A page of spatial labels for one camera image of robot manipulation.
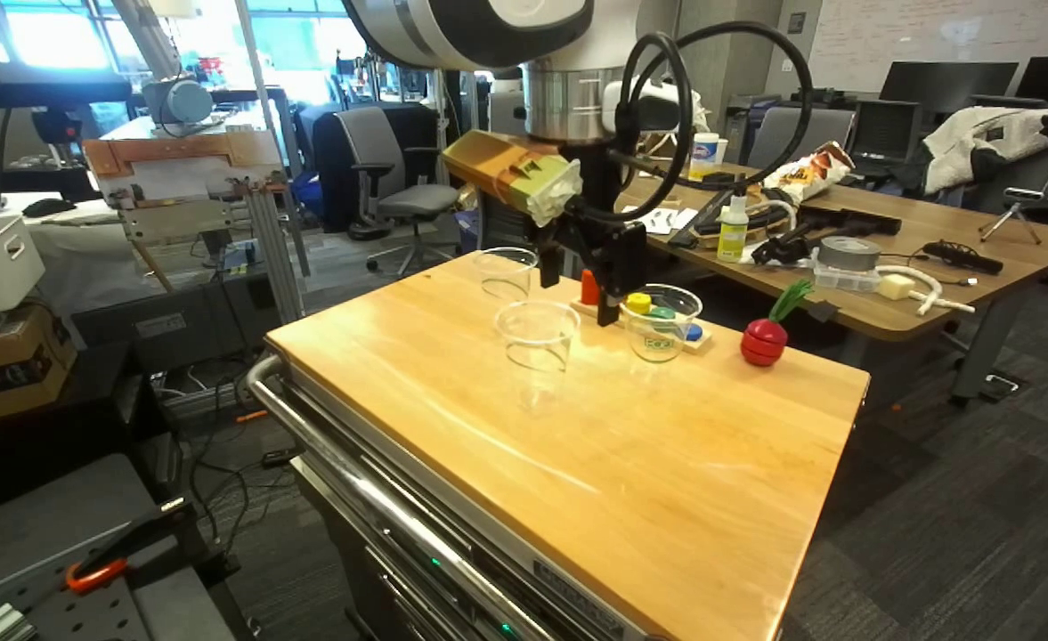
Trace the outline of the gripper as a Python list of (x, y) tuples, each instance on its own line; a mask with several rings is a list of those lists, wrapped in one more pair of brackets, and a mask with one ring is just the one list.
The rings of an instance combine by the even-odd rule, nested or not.
[[(568, 143), (569, 161), (580, 162), (586, 207), (609, 215), (621, 189), (621, 165), (613, 162), (611, 149), (609, 142)], [(621, 301), (648, 281), (648, 231), (642, 223), (602, 222), (586, 214), (571, 214), (570, 219), (572, 230), (588, 234), (588, 269), (597, 285), (597, 325), (617, 323)], [(555, 287), (565, 262), (563, 222), (533, 224), (528, 239), (537, 256), (540, 287)]]

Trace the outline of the clear plastic cup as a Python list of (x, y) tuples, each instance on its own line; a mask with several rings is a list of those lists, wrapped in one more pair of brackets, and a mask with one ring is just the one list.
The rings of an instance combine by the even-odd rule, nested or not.
[(496, 312), (492, 322), (511, 361), (510, 378), (521, 406), (552, 407), (563, 393), (581, 317), (567, 304), (527, 300)]
[(522, 247), (492, 247), (475, 255), (480, 288), (487, 295), (520, 303), (531, 293), (532, 271), (539, 264), (534, 251)]

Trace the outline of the clear cup with green print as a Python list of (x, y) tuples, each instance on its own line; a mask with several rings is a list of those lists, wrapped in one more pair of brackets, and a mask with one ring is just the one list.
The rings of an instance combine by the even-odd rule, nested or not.
[(646, 362), (669, 362), (706, 338), (698, 323), (703, 301), (669, 284), (646, 284), (620, 304), (630, 349)]

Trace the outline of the white papers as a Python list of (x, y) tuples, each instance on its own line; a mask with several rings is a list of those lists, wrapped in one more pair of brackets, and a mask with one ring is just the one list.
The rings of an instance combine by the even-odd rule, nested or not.
[(656, 207), (650, 211), (649, 214), (639, 216), (637, 219), (630, 220), (624, 224), (626, 227), (634, 226), (634, 224), (642, 224), (646, 231), (650, 235), (670, 236), (674, 233), (684, 230), (697, 215), (698, 211), (691, 207)]

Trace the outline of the spray bottle yellow liquid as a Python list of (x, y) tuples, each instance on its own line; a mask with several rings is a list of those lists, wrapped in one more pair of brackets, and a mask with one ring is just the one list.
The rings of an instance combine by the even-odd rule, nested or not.
[(747, 200), (747, 187), (735, 187), (727, 205), (720, 209), (718, 260), (723, 263), (738, 264), (743, 255), (749, 226)]

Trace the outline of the white wipes canister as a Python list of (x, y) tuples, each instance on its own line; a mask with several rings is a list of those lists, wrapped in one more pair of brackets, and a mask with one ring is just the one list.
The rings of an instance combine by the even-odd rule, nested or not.
[(716, 133), (694, 133), (687, 167), (687, 178), (702, 182), (715, 174), (726, 155), (727, 141)]

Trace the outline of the steel tool cabinet wooden top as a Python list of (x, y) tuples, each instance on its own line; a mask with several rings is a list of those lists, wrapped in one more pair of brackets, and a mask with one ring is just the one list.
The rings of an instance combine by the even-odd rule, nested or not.
[[(755, 368), (715, 325), (646, 362), (588, 317), (529, 411), (475, 255), (275, 329), (267, 385), (560, 641), (771, 641), (869, 374), (796, 350)], [(292, 435), (369, 633), (520, 641)]]

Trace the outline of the chips bag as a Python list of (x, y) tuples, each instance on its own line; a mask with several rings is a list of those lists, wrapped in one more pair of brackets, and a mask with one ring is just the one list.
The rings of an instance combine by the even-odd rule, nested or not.
[(804, 200), (837, 185), (854, 169), (853, 159), (840, 145), (826, 142), (805, 157), (778, 167), (763, 180), (762, 190), (777, 194), (784, 202), (799, 207)]

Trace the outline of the black tool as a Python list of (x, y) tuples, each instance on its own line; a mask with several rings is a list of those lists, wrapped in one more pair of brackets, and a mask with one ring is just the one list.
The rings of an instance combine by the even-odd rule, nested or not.
[(800, 260), (808, 259), (825, 237), (894, 237), (901, 231), (902, 224), (902, 220), (896, 216), (870, 214), (853, 208), (802, 207), (795, 226), (784, 235), (765, 239), (751, 252), (751, 260), (759, 266), (773, 261), (792, 266)]

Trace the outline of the clear plastic box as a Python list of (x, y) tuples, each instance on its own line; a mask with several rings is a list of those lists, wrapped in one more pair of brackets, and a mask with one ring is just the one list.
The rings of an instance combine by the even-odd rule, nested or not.
[(855, 293), (877, 292), (881, 274), (876, 269), (871, 271), (845, 271), (845, 269), (825, 266), (825, 264), (814, 264), (813, 267), (815, 289), (839, 289), (840, 291)]

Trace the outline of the black handheld device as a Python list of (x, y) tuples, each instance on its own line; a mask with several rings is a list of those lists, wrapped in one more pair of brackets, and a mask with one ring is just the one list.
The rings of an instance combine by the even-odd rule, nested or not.
[(942, 260), (948, 266), (966, 269), (966, 271), (999, 275), (1004, 269), (1003, 261), (981, 256), (969, 245), (947, 242), (947, 240), (940, 239), (938, 242), (927, 242), (922, 245), (920, 252)]

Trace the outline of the row of monitors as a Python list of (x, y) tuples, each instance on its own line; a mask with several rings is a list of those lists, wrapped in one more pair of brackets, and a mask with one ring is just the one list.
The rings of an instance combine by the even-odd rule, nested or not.
[(849, 156), (871, 172), (905, 161), (923, 135), (967, 107), (1048, 109), (1048, 56), (1025, 65), (894, 61), (877, 100), (857, 105)]

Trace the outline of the black bench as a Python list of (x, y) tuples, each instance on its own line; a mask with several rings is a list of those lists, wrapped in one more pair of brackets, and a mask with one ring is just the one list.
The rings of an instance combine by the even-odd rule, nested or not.
[[(0, 580), (140, 515), (154, 500), (130, 459), (104, 456), (0, 504)], [(132, 588), (153, 641), (255, 641), (230, 588), (189, 565)]]

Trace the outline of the grey duct tape roll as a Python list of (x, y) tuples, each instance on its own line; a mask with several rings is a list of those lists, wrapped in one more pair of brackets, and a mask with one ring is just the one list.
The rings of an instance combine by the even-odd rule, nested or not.
[(869, 272), (877, 267), (881, 247), (865, 237), (833, 235), (820, 240), (816, 263), (837, 271)]

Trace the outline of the wood and aluminium frame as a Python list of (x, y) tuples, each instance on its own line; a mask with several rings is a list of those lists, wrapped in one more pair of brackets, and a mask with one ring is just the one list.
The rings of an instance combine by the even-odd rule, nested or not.
[(227, 126), (221, 133), (81, 142), (109, 208), (137, 247), (249, 223), (270, 277), (280, 320), (299, 320), (300, 277), (309, 272), (298, 207), (271, 131)]

